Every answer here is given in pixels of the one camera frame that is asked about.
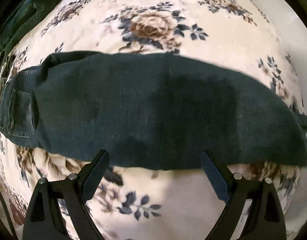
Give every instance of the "jeans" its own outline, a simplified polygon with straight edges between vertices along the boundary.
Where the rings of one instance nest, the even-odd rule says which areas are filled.
[[[0,131],[79,160],[106,149],[122,167],[200,168],[205,149],[224,164],[307,165],[306,135],[269,88],[171,54],[50,54],[6,83]]]

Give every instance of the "black cable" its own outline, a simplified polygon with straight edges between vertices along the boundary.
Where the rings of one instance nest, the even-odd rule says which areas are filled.
[[[15,240],[17,240],[18,236],[17,236],[17,234],[15,232],[15,227],[13,226],[13,223],[12,223],[12,220],[11,220],[11,217],[10,217],[10,214],[9,214],[8,207],[6,205],[6,202],[5,202],[1,192],[0,192],[0,202],[2,204],[2,208],[3,208],[4,213],[6,214],[7,221],[8,221],[9,227],[11,229],[11,233],[12,233],[13,237],[15,238]]]

